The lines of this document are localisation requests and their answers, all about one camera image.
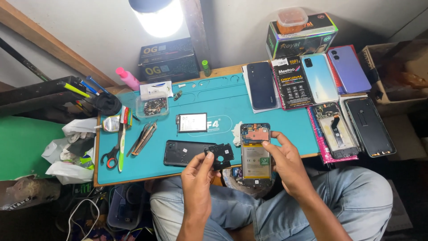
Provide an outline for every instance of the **purple smartphone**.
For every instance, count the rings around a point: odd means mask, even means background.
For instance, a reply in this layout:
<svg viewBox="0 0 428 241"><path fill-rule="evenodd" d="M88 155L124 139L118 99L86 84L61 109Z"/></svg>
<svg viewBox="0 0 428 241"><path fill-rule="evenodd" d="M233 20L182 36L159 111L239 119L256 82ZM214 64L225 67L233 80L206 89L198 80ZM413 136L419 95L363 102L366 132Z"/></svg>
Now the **purple smartphone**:
<svg viewBox="0 0 428 241"><path fill-rule="evenodd" d="M328 55L347 93L363 92L372 88L350 46L331 49Z"/></svg>

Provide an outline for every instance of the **jeans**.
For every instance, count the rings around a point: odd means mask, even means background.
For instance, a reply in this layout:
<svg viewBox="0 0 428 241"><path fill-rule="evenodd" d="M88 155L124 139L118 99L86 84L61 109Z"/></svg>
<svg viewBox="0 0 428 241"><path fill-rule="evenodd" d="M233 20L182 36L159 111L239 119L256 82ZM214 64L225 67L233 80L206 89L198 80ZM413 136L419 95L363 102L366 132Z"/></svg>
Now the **jeans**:
<svg viewBox="0 0 428 241"><path fill-rule="evenodd" d="M365 168L347 167L312 177L311 182L352 240L380 240L392 209L392 190L385 178ZM203 240L232 241L224 229L251 223L256 240L315 240L305 214L285 190L267 201L215 185L210 193L212 210ZM157 183L150 205L158 240L176 240L184 213L180 177Z"/></svg>

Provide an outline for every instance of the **green bottle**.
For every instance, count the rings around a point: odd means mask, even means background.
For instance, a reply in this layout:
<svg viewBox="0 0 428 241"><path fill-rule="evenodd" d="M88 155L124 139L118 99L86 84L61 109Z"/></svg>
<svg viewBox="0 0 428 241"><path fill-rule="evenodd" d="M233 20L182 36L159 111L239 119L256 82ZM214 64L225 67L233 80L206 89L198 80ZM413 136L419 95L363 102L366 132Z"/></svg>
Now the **green bottle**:
<svg viewBox="0 0 428 241"><path fill-rule="evenodd" d="M211 69L210 66L208 66L208 61L204 60L202 61L202 67L204 68L204 74L206 77L211 75Z"/></svg>

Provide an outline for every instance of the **teal silicone repair mat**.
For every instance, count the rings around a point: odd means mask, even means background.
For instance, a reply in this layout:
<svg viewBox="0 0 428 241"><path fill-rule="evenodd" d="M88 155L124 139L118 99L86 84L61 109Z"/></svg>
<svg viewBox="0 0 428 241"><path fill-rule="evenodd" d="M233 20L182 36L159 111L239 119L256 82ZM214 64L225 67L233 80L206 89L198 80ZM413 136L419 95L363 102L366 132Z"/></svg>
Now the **teal silicone repair mat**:
<svg viewBox="0 0 428 241"><path fill-rule="evenodd" d="M117 144L118 137L118 133L100 131L98 175L95 176L98 184L106 185L180 173L183 167L163 164L167 140L230 143L235 157L231 165L241 164L241 148L233 145L234 136L231 132L240 121L269 123L271 130L281 131L290 139L298 148L300 155L319 152L306 108L288 111L280 108L254 114L242 74L189 81L185 84L186 86L182 88L178 88L178 84L172 86L174 93L182 90L182 96L177 101L172 97L168 98L169 114L159 117L157 130L138 156L131 154L125 157L122 172L119 173L117 167L107 168L106 161L104 164L99 162L100 157L111 151ZM201 112L208 114L208 132L179 133L177 136L176 115ZM144 125L156 119L156 117L140 118L141 122L133 120L132 127L126 130L125 155L140 135ZM272 139L272 143L278 145L276 139Z"/></svg>

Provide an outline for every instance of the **phone camera module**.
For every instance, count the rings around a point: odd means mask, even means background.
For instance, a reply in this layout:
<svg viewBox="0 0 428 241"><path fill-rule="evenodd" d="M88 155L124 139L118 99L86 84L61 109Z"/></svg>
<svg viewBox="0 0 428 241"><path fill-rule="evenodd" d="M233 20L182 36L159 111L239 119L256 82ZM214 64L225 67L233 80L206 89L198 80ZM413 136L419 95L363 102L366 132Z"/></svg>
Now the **phone camera module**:
<svg viewBox="0 0 428 241"><path fill-rule="evenodd" d="M310 68L312 67L312 60L310 58L305 59L305 66Z"/></svg>

